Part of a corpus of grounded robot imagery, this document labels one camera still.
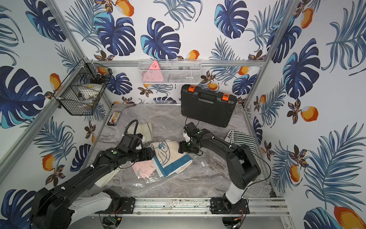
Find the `pink towel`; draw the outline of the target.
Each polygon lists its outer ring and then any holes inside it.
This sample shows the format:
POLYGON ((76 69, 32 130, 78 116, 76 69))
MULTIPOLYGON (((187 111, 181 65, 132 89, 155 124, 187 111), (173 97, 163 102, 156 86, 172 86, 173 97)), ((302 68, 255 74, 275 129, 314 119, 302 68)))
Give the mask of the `pink towel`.
POLYGON ((156 170, 153 160, 136 162, 132 166, 138 178, 149 178, 156 170))

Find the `cream striped towel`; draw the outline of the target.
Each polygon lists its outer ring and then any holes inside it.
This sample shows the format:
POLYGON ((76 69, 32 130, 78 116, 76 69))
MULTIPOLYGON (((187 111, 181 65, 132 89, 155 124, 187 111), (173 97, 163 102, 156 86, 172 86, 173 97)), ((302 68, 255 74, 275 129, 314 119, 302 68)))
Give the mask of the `cream striped towel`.
POLYGON ((136 125, 136 123, 132 123, 131 126, 128 128, 127 133, 128 134, 133 134, 134 133, 134 129, 137 126, 136 129, 136 134, 141 134, 143 136, 142 138, 142 142, 145 144, 147 142, 152 141, 152 137, 153 137, 153 128, 152 128, 152 124, 151 123, 143 123, 143 124, 138 124, 136 125))

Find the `clear plastic vacuum bag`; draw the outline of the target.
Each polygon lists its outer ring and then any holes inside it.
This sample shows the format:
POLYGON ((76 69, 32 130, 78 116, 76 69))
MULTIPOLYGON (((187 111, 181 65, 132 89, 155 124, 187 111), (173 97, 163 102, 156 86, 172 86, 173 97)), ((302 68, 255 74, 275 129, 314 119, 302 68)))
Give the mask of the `clear plastic vacuum bag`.
POLYGON ((228 185, 224 161, 212 151, 179 154, 185 138, 184 122, 153 124, 152 139, 144 143, 156 156, 149 161, 122 165, 110 178, 89 188, 91 194, 112 189, 130 197, 216 197, 228 185))

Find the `blue white patterned towel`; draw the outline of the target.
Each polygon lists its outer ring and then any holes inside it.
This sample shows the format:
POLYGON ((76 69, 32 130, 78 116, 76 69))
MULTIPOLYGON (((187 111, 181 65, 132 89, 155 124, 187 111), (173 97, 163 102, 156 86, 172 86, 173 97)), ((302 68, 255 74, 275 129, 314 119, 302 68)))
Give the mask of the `blue white patterned towel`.
POLYGON ((155 151, 152 160, 159 177, 179 174, 193 162, 188 154, 178 153, 179 143, 176 141, 154 142, 150 147, 155 151))

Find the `black white striped towel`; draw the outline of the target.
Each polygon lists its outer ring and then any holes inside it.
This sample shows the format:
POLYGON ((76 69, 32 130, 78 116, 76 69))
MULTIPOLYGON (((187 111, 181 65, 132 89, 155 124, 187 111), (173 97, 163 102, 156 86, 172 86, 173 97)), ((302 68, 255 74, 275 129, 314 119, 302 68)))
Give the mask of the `black white striped towel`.
POLYGON ((230 130, 225 141, 237 145, 247 145, 253 153, 256 152, 256 140, 252 136, 239 131, 230 130))

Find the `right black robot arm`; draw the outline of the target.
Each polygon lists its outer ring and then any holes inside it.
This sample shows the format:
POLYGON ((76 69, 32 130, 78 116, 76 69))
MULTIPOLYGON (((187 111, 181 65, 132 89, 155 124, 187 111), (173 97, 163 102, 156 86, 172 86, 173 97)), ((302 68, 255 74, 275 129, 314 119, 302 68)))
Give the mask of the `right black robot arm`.
POLYGON ((192 122, 184 126, 184 138, 179 143, 179 153, 199 153, 205 148, 226 161, 231 184, 224 199, 232 205, 239 203, 246 188, 261 174, 251 149, 245 144, 226 142, 207 129, 198 129, 192 122))

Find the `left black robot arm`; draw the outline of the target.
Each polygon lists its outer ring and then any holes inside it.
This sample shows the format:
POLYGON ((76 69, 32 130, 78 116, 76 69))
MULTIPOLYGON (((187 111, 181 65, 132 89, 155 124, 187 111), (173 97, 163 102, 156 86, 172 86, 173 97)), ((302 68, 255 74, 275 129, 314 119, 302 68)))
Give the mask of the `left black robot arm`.
POLYGON ((142 147, 139 135, 125 134, 115 148, 101 151, 95 160, 68 181, 48 190, 39 190, 32 201, 30 228, 66 229, 78 219, 95 212, 119 212, 123 208, 121 196, 106 189, 92 196, 87 207, 77 208, 75 200, 105 175, 115 171, 127 162, 142 162, 153 159, 151 147, 142 147))

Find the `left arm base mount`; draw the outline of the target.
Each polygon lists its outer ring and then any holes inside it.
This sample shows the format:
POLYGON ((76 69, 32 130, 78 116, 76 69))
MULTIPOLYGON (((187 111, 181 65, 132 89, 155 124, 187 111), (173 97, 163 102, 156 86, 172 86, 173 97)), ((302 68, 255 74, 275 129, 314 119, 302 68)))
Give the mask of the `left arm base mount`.
POLYGON ((102 214, 133 214, 135 198, 121 197, 117 192, 111 189, 103 190, 103 193, 109 195, 112 199, 111 204, 106 210, 99 211, 97 213, 102 214))

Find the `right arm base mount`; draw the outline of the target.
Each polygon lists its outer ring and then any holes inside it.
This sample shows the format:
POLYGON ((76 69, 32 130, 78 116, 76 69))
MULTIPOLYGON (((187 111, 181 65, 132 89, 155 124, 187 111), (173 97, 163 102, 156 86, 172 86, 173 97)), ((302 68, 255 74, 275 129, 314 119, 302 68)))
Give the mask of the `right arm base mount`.
POLYGON ((232 204, 226 196, 221 198, 211 198, 210 212, 212 214, 249 214, 249 199, 242 198, 237 203, 232 204))

